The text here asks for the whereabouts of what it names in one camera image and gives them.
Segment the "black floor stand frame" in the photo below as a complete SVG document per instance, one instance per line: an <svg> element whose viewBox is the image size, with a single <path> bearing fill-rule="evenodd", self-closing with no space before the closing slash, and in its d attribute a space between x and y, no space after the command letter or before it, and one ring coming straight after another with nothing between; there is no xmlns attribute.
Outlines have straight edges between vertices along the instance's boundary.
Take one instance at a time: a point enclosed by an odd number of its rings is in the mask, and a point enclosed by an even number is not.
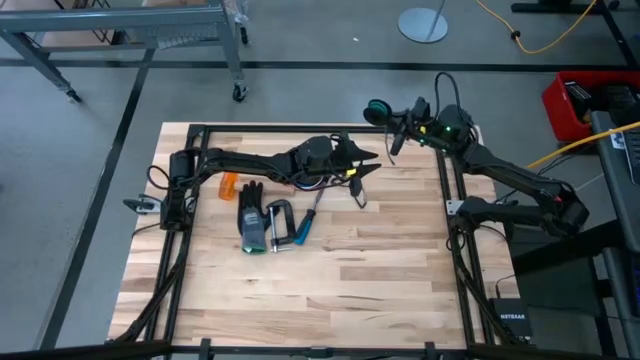
<svg viewBox="0 0 640 360"><path fill-rule="evenodd" d="M559 14L559 15L578 15L578 19L569 26L556 40L550 44L543 46L538 50L528 50L521 43L519 37L516 36L517 31L510 29L512 40L519 46L520 50L528 55L538 55L551 50L564 40L587 15L601 16L613 36L617 47L629 67L640 68L640 62L632 53L632 50L624 37L622 31L617 25L613 17L613 12L620 7L621 0L589 0L588 4L574 4L575 0L534 0L533 2L515 2L510 6L512 13L522 14Z"/></svg>

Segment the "black C-clamp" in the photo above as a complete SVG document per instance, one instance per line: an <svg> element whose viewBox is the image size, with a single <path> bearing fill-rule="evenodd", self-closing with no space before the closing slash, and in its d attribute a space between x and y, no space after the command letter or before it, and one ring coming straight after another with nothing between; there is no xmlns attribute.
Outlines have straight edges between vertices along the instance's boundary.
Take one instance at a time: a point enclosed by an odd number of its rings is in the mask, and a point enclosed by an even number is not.
<svg viewBox="0 0 640 360"><path fill-rule="evenodd" d="M271 251L274 253L279 252L280 250L286 251L286 244L291 244L294 242L296 237L296 226L294 220L294 213L292 209L292 205L288 200L280 199L275 200L267 205L267 209L269 211L269 218L271 222ZM282 212L284 214L285 225L286 225L286 235L284 237L277 236L276 229L276 212Z"/></svg>

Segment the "grey round floor stand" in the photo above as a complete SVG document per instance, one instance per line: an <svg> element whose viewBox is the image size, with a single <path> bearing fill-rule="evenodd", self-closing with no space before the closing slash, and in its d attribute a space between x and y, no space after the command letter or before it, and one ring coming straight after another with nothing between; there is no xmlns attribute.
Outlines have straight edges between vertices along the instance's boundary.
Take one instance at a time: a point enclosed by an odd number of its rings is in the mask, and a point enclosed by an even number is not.
<svg viewBox="0 0 640 360"><path fill-rule="evenodd" d="M416 43L430 44L441 41L449 26L442 15L447 0L439 0L435 9L414 7L406 9L398 18L400 33Z"/></svg>

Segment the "orange plastic bottle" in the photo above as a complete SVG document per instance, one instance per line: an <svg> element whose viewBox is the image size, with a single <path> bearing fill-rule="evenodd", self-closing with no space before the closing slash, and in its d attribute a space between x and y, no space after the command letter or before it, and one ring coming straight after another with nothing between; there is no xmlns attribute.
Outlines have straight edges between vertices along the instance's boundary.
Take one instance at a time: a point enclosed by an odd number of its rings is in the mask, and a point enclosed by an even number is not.
<svg viewBox="0 0 640 360"><path fill-rule="evenodd" d="M236 195L236 182L239 175L233 172L225 172L219 183L218 197L221 200L231 201Z"/></svg>

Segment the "grey black work glove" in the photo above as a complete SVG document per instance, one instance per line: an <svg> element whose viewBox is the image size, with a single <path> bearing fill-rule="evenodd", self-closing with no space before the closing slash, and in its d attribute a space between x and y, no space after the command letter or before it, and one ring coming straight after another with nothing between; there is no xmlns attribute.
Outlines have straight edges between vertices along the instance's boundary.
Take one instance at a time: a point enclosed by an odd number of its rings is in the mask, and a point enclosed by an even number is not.
<svg viewBox="0 0 640 360"><path fill-rule="evenodd" d="M266 251L267 217L262 209L263 184L252 180L239 193L237 226L241 249L251 255Z"/></svg>

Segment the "black diagonal desk strut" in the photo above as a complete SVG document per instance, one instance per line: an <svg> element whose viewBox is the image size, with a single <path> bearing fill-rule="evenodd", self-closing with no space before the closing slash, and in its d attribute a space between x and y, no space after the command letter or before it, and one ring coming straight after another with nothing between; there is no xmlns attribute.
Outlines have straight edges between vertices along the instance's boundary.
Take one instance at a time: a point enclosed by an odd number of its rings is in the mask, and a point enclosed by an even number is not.
<svg viewBox="0 0 640 360"><path fill-rule="evenodd" d="M574 237L546 244L529 250L513 258L516 275L537 272L559 266L577 259L594 257L604 249L624 244L622 226L618 220L611 220Z"/></svg>

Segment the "red plastic bin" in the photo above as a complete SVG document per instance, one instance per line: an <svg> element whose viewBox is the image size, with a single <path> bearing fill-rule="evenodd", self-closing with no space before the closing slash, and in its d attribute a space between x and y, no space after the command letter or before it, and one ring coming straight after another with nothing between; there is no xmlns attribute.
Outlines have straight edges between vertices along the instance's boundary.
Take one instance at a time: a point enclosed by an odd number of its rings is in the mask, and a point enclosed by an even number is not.
<svg viewBox="0 0 640 360"><path fill-rule="evenodd" d="M576 100L570 86L575 84L591 99ZM629 85L640 90L640 71L561 71L543 91L541 98L556 139L575 142L593 134L591 124L584 121L589 111L604 111L598 96L608 85Z"/></svg>

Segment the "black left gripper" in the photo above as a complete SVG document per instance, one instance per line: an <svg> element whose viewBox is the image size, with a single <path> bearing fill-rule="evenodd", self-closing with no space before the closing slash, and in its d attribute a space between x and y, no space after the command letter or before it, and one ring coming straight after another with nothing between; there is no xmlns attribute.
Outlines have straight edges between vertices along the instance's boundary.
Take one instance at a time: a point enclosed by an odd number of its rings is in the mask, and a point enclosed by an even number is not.
<svg viewBox="0 0 640 360"><path fill-rule="evenodd" d="M360 178L381 167L381 164L355 164L375 159L378 154L359 148L347 132L311 137L296 147L293 154L299 167L293 176L294 184L300 188L314 189L332 178L332 184L347 184L350 191L358 192L362 189Z"/></svg>

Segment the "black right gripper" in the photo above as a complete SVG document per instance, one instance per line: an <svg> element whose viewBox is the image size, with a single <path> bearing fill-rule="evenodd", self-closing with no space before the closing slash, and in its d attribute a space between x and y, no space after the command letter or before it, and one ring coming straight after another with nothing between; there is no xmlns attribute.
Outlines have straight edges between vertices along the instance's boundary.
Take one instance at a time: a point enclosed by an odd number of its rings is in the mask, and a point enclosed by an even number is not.
<svg viewBox="0 0 640 360"><path fill-rule="evenodd" d="M430 104L418 97L411 109L391 112L386 127L394 134L391 154L399 154L407 140L416 141L420 146L441 149L441 141L433 135L435 119L431 116Z"/></svg>

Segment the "black horizontal support beam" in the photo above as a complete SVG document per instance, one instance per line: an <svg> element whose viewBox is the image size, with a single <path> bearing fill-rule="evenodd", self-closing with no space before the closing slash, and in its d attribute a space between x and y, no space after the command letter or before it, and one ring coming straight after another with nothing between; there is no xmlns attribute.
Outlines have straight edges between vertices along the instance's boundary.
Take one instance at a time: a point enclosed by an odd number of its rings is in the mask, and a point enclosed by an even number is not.
<svg viewBox="0 0 640 360"><path fill-rule="evenodd" d="M215 346L208 339L204 339L198 346L172 345L163 341L108 342L100 345L0 353L0 360L137 360L174 354L194 354L199 360L213 360L217 355L304 356L312 359L361 356L368 358L412 357L422 360L640 360L613 355L480 343L471 344L465 349L438 349L431 342L427 342L417 349L234 347Z"/></svg>

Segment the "grey desk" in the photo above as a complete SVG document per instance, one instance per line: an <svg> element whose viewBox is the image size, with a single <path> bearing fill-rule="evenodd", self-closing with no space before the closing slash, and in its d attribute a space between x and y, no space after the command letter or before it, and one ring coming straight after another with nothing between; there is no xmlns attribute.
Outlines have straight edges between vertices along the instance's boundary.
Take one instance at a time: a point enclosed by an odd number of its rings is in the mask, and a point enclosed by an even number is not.
<svg viewBox="0 0 640 360"><path fill-rule="evenodd" d="M628 354L640 360L640 167L629 165L626 134L614 130L607 112L596 112L593 131L613 208L620 243L603 253Z"/></svg>

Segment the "blue-handled screwdriver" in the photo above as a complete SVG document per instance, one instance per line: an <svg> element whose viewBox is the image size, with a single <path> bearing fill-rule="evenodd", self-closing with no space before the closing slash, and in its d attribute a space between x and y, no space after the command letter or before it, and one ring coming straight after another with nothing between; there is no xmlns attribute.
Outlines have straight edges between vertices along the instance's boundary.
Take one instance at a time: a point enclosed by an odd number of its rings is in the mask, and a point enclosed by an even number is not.
<svg viewBox="0 0 640 360"><path fill-rule="evenodd" d="M296 237L294 238L294 243L296 245L303 245L305 243L306 238L308 237L308 234L310 232L313 220L316 216L316 207L320 202L323 194L324 194L323 189L318 191L312 206L307 210L304 218L300 222L299 227L297 229Z"/></svg>

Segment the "black network switch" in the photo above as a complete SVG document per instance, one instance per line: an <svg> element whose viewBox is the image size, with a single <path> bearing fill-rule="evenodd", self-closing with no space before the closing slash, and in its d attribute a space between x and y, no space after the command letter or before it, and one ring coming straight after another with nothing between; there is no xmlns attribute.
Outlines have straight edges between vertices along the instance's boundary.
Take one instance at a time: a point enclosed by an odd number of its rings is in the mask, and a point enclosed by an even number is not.
<svg viewBox="0 0 640 360"><path fill-rule="evenodd" d="M532 330L528 308L520 298L490 298L501 324L522 344L530 345Z"/></svg>

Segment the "grey metal cart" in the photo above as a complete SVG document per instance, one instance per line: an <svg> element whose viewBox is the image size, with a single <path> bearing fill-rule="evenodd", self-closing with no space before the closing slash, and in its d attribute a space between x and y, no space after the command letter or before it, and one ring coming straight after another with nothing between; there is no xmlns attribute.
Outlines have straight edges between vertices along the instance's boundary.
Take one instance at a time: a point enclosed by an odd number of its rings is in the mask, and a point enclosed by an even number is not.
<svg viewBox="0 0 640 360"><path fill-rule="evenodd" d="M248 43L238 0L0 0L0 39L72 102L79 97L54 52L219 46L232 99L248 92L239 47Z"/></svg>

